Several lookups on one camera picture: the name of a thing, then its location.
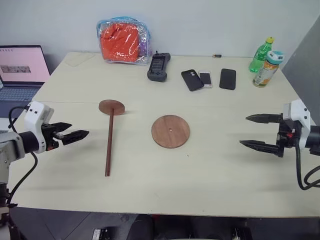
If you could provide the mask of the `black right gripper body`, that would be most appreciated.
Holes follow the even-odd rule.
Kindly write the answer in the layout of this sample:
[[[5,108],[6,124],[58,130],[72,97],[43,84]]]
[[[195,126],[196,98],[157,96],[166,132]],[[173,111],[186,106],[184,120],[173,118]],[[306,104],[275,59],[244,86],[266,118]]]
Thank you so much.
[[[277,133],[276,145],[278,146],[277,156],[284,156],[285,148],[299,146],[301,137],[301,123],[298,120],[281,120]]]

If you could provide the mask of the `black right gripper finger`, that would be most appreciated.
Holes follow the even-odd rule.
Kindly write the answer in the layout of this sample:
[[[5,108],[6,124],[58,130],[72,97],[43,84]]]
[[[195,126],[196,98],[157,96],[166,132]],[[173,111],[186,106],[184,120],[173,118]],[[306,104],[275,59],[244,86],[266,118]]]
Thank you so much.
[[[262,114],[253,114],[253,115],[247,116],[245,119],[248,121],[261,123],[261,124],[269,124],[269,123],[278,124],[283,120],[283,116],[282,114],[262,113]]]
[[[240,140],[239,142],[242,145],[258,152],[269,153],[269,154],[276,155],[278,157],[284,156],[284,148],[281,148],[278,145],[267,144],[264,141],[258,141],[258,140]]]

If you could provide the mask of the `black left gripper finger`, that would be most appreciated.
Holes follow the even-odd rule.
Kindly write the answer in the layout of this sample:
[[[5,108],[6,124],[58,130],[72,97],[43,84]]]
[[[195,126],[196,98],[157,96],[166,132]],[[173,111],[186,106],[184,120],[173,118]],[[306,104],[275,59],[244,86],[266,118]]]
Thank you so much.
[[[54,134],[61,133],[72,126],[72,124],[65,123],[65,122],[52,123],[51,125],[53,126],[53,133]]]
[[[73,131],[71,133],[63,135],[60,140],[65,146],[65,145],[69,145],[84,139],[89,133],[90,132],[87,130],[77,130],[77,131]]]

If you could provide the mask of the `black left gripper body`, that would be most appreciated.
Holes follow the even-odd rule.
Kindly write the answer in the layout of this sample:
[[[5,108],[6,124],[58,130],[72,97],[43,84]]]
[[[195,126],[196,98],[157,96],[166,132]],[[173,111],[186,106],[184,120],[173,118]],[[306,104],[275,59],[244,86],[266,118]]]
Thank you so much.
[[[45,140],[45,150],[46,151],[51,151],[53,149],[56,149],[59,147],[59,143],[54,140],[54,134],[61,132],[61,126],[59,123],[43,123],[41,125],[41,132]]]

